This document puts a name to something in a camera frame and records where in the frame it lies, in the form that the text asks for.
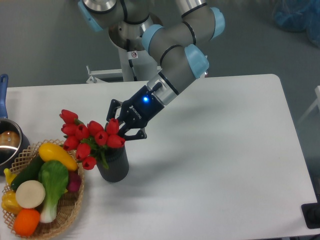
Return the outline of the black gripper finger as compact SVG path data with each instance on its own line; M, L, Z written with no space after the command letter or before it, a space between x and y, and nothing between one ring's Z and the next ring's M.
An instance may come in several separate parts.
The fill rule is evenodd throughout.
M109 109L106 115L106 121L109 123L111 119L116 119L117 110L123 105L122 101L112 99L109 105Z
M140 128L136 134L134 135L127 135L126 133L129 131L128 128L125 128L125 125L119 129L119 136L122 137L124 140L143 140L147 138L147 134L145 128Z

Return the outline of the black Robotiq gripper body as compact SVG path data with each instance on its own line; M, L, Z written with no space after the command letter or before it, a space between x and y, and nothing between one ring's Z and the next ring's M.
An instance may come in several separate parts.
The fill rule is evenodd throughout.
M152 95L152 91L145 85L121 106L119 123L123 123L120 130L142 129L157 115L164 105Z

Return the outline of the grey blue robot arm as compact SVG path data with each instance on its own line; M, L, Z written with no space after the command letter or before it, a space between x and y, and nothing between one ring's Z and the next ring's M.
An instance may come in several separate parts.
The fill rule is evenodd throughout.
M161 68L130 99L110 103L106 118L117 118L118 133L127 141L145 139L148 122L208 70L209 62L198 46L225 29L222 12L205 0L178 0L176 5L182 21L165 28L155 22L146 0L78 2L94 31L108 29L118 48L145 51Z

